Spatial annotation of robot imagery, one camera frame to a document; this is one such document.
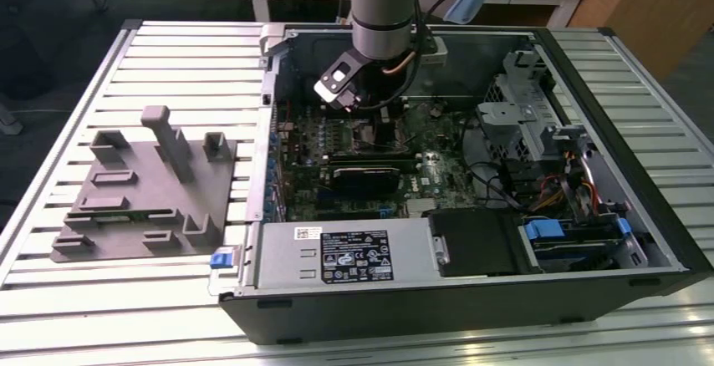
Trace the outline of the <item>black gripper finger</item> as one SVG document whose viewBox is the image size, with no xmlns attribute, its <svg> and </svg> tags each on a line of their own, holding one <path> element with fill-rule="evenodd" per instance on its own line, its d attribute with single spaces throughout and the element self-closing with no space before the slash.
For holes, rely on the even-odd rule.
<svg viewBox="0 0 714 366">
<path fill-rule="evenodd" d="M 397 134 L 396 134 L 396 121 L 391 117 L 388 109 L 379 110 L 377 143 L 392 149 L 396 149 L 399 147 Z"/>
</svg>

